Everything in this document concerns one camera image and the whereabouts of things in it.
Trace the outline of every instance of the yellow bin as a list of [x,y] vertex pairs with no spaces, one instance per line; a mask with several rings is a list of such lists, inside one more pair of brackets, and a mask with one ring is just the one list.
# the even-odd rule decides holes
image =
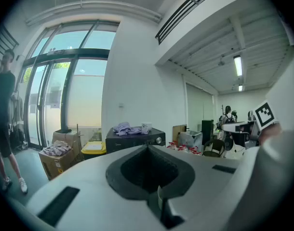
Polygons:
[[89,158],[94,158],[106,154],[107,147],[105,143],[101,141],[87,142],[81,152],[84,156],[84,160],[87,160]]

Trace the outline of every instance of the green floor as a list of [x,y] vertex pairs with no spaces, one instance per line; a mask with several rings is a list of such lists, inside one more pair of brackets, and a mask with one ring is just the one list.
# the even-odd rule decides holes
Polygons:
[[36,150],[27,149],[16,153],[15,157],[20,167],[21,175],[28,186],[28,193],[23,194],[21,192],[17,176],[11,167],[10,161],[7,158],[4,158],[6,173],[12,180],[12,185],[6,194],[18,200],[23,205],[26,205],[29,198],[49,180],[47,179],[39,154]]

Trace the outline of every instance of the ceiling light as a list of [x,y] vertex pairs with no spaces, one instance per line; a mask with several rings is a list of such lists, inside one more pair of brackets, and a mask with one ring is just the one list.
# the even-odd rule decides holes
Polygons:
[[242,76],[241,56],[235,56],[234,61],[237,70],[237,76]]

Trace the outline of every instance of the cardboard box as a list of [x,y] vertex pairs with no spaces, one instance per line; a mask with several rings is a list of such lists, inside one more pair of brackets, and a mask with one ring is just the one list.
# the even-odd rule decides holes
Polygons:
[[50,156],[43,151],[39,152],[42,166],[49,180],[54,179],[68,168],[77,164],[80,161],[79,156],[74,149],[61,156]]
[[68,168],[77,164],[80,161],[79,136],[77,132],[57,133],[54,132],[52,143],[55,141],[64,141],[72,147],[70,151],[61,156],[50,156],[45,152],[40,151],[39,157],[44,168],[44,171],[49,180],[57,177]]

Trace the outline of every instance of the black t-shirt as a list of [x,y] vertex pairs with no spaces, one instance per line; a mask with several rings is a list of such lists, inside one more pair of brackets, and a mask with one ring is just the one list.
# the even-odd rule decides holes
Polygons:
[[8,105],[14,91],[15,76],[8,71],[0,73],[0,124],[8,123]]

